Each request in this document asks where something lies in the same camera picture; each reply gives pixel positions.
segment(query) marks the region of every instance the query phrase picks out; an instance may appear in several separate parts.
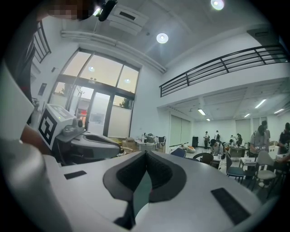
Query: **white ceiling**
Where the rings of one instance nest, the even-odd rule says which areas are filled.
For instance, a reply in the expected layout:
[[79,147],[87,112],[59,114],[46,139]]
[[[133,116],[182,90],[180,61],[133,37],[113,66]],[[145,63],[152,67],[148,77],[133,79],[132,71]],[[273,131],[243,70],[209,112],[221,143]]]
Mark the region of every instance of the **white ceiling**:
[[[263,99],[267,100],[255,109]],[[251,113],[248,118],[267,116],[285,107],[287,103],[285,111],[290,110],[289,102],[290,77],[285,77],[223,89],[169,107],[186,114],[195,121],[205,121],[206,118],[210,120],[242,119],[248,113]],[[198,112],[199,108],[203,109],[206,116]]]
[[[218,34],[238,28],[246,32],[247,28],[267,23],[248,1],[224,2],[224,9],[218,11],[211,6],[210,0],[119,0],[117,5],[129,7],[149,18],[136,36],[111,27],[110,20],[99,22],[96,17],[80,22],[67,20],[63,30],[90,32],[115,39],[166,67],[182,53]],[[156,41],[159,33],[169,36],[167,43]]]

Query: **railing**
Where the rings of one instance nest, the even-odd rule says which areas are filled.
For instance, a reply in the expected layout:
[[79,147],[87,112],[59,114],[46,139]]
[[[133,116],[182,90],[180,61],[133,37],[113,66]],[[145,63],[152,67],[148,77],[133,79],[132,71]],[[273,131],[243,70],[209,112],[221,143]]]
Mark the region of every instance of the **railing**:
[[35,57],[39,63],[51,53],[48,42],[45,37],[42,21],[37,25],[37,32],[34,34]]
[[213,77],[245,68],[288,62],[289,56],[281,45],[260,46],[220,56],[202,63],[160,87],[160,97]]

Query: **speaker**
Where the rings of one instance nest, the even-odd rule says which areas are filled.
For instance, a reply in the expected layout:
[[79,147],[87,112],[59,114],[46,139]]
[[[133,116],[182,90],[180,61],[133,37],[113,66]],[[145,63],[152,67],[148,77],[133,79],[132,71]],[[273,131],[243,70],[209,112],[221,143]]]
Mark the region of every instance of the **speaker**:
[[198,147],[198,137],[192,137],[192,147]]

